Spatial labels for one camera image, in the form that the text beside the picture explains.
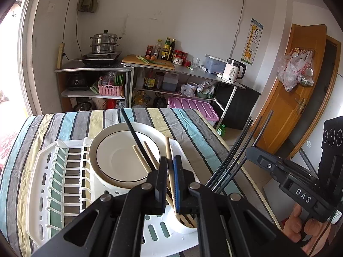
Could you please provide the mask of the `person right hand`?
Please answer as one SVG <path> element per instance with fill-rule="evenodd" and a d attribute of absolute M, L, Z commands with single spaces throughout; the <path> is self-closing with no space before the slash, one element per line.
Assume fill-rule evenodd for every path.
<path fill-rule="evenodd" d="M 321 223 L 316 219 L 309 219 L 305 224 L 300 218 L 302 207 L 295 204 L 293 210 L 284 224 L 282 232 L 292 241 L 299 242 L 301 231 L 312 236 L 308 243 L 302 247 L 307 256 L 318 255 L 324 246 L 327 244 L 332 224 L 325 222 Z"/>

